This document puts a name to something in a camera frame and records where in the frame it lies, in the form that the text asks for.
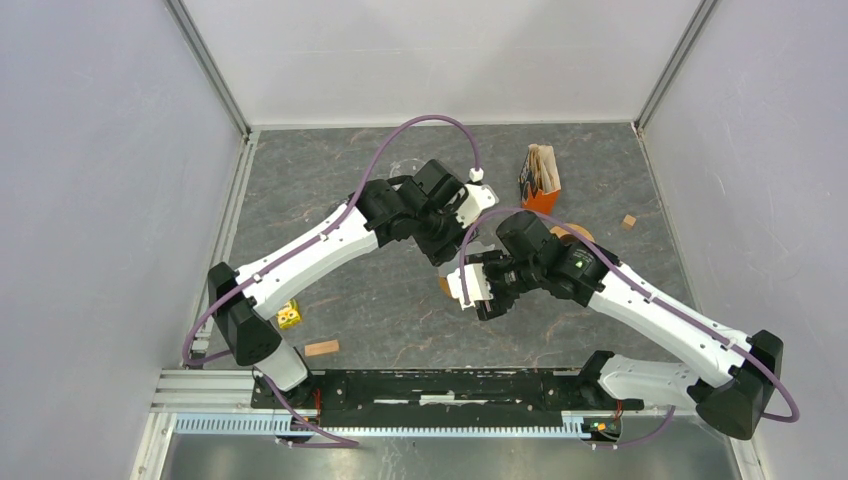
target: marble pattern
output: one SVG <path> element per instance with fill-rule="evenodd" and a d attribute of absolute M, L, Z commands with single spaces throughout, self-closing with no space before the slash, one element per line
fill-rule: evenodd
<path fill-rule="evenodd" d="M 471 128 L 483 154 L 485 183 L 501 206 L 517 206 L 517 176 L 527 145 L 554 146 L 563 191 L 554 216 L 583 225 L 648 281 L 690 303 L 680 260 L 636 137 L 627 124 L 488 125 Z M 320 222 L 356 186 L 391 129 L 262 132 L 230 264 L 267 255 Z M 412 174 L 437 158 L 462 178 L 471 149 L 453 127 L 415 127 L 395 140 L 375 175 Z M 631 231 L 620 227 L 637 218 Z M 480 239 L 496 243 L 498 221 Z M 302 324 L 290 344 L 338 339 L 341 351 L 312 357 L 312 368 L 579 366 L 595 350 L 645 360 L 673 357 L 634 330 L 546 292 L 531 292 L 505 316 L 480 322 L 439 288 L 436 270 L 412 240 L 349 262 L 297 296 Z M 213 335 L 214 351 L 224 346 Z M 231 358 L 209 368 L 234 368 Z"/>

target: gray floor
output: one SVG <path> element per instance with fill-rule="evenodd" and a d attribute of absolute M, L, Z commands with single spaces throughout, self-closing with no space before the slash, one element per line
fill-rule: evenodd
<path fill-rule="evenodd" d="M 625 418 L 637 438 L 656 418 Z M 268 437 L 177 435 L 162 478 L 215 479 L 739 479 L 727 438 L 676 418 L 650 444 L 592 452 L 577 440 L 362 438 L 356 450 L 289 450 Z"/>
<path fill-rule="evenodd" d="M 263 257 L 319 223 L 356 186 L 390 129 L 263 132 L 253 161 L 230 264 Z M 665 292 L 690 303 L 680 261 L 639 145 L 626 124 L 472 127 L 480 142 L 485 183 L 501 206 L 518 205 L 517 176 L 527 145 L 554 146 L 563 192 L 554 216 L 588 228 Z M 411 174 L 437 158 L 465 177 L 472 162 L 453 127 L 415 127 L 388 148 L 375 175 Z M 631 231 L 620 227 L 637 218 Z M 494 243 L 498 221 L 481 239 Z M 285 332 L 303 345 L 338 339 L 337 354 L 312 357 L 312 368 L 579 366 L 598 349 L 646 360 L 672 357 L 604 315 L 544 292 L 522 297 L 507 315 L 480 322 L 461 311 L 410 240 L 391 244 L 337 269 L 297 296 L 301 325 Z M 213 336 L 214 351 L 224 347 Z M 208 368 L 237 368 L 222 359 Z"/>

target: black and white robotic arm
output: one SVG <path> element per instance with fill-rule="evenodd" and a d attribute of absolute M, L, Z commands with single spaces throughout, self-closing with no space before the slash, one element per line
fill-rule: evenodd
<path fill-rule="evenodd" d="M 396 240 L 412 237 L 430 263 L 441 265 L 455 257 L 468 227 L 497 201 L 488 185 L 462 183 L 436 160 L 414 176 L 371 180 L 355 208 L 330 233 L 322 232 L 343 215 L 346 203 L 267 257 L 235 270 L 226 263 L 213 267 L 208 274 L 213 302 L 247 279 L 256 281 L 218 309 L 215 323 L 238 365 L 255 365 L 288 391 L 307 378 L 308 369 L 269 322 L 286 302 L 342 264 Z M 320 241 L 303 253 L 259 275 L 316 236 Z"/>
<path fill-rule="evenodd" d="M 641 399 L 647 404 L 674 405 L 698 414 L 717 430 L 749 439 L 768 404 L 774 386 L 739 353 L 709 334 L 661 308 L 662 299 L 697 322 L 730 339 L 778 377 L 783 342 L 763 330 L 752 336 L 719 324 L 656 289 L 612 253 L 601 251 L 627 277 L 653 292 L 646 299 L 579 241 L 561 241 L 532 212 L 503 221 L 497 235 L 507 252 L 471 255 L 463 267 L 469 303 L 462 293 L 459 270 L 448 275 L 451 294 L 463 308 L 474 307 L 480 320 L 506 313 L 519 295 L 541 288 L 554 297 L 624 322 L 650 338 L 682 363 L 633 360 L 612 352 L 596 352 L 581 375 L 593 377 L 615 399 Z"/>

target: white wall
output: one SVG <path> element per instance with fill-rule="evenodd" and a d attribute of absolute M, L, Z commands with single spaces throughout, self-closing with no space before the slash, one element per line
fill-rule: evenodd
<path fill-rule="evenodd" d="M 254 125 L 632 120 L 698 0 L 187 0 Z"/>
<path fill-rule="evenodd" d="M 239 136 L 160 1 L 0 7 L 0 478 L 127 478 Z"/>
<path fill-rule="evenodd" d="M 755 437 L 774 479 L 848 466 L 848 3 L 721 2 L 647 128 L 706 314 L 786 343 L 794 425 Z M 787 412 L 778 394 L 770 408 Z"/>

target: cable connector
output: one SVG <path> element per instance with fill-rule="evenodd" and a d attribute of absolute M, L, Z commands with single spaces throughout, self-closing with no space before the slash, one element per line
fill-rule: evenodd
<path fill-rule="evenodd" d="M 483 180 L 483 169 L 472 168 L 468 171 L 468 178 L 470 178 L 472 182 L 479 182 L 480 180 Z"/>

